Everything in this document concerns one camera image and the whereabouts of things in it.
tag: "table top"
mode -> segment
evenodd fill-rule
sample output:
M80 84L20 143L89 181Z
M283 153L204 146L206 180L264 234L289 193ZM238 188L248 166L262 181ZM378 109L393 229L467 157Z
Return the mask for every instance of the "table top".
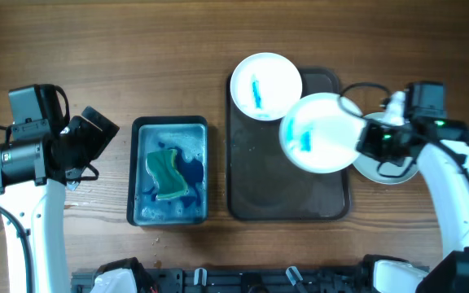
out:
M343 85L375 81L402 90L412 81L443 81L449 117L469 125L469 2L51 2L59 5L0 6L0 125L12 122L9 89L55 83L73 115L91 105L121 127L94 162L99 180L67 193L70 272L132 256L148 268L159 261L186 269L354 265L367 253L431 267L440 261L439 227L420 175L385 186L351 168L353 207L342 221L233 219L224 195L225 82L242 59L265 51L299 67L332 68ZM350 98L371 113L382 96L363 90ZM201 115L212 129L209 219L133 227L125 216L131 124L180 115ZM0 131L0 143L3 137ZM0 291L8 291L1 217Z

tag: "green sponge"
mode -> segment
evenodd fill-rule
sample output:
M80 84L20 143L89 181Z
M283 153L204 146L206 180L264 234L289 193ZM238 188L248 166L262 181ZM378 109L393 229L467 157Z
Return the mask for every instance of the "green sponge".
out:
M187 191L186 181L175 166L176 156L176 150L153 151L147 154L147 170L159 185L157 199L174 199L183 196Z

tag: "wooden surface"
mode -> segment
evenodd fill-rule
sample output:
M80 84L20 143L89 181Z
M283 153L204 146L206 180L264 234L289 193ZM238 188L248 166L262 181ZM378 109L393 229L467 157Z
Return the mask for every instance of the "wooden surface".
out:
M68 192L64 235L71 272L131 256L148 268L160 260L163 268L188 269L353 265L366 253L439 262L440 232L419 175L383 186L351 169L353 208L335 223L243 223L230 216L224 84L237 63L262 51L297 66L333 68L344 85L376 81L401 90L410 81L444 81L449 116L469 124L469 1L0 7L0 125L12 122L9 89L55 83L68 94L73 115L91 105L121 127L94 162L99 181ZM379 110L374 91L352 98L365 113ZM131 124L139 116L164 115L201 115L213 128L209 219L196 227L141 229L125 219ZM0 218L0 291L8 291L7 282Z

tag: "soapy water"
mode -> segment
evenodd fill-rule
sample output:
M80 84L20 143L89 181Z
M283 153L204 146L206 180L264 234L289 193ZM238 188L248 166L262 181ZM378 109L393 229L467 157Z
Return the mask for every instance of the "soapy water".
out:
M134 221L142 224L192 223L207 211L206 128L201 124L144 125L139 130ZM183 196L157 199L158 182L147 171L146 154L176 150L175 165L188 185Z

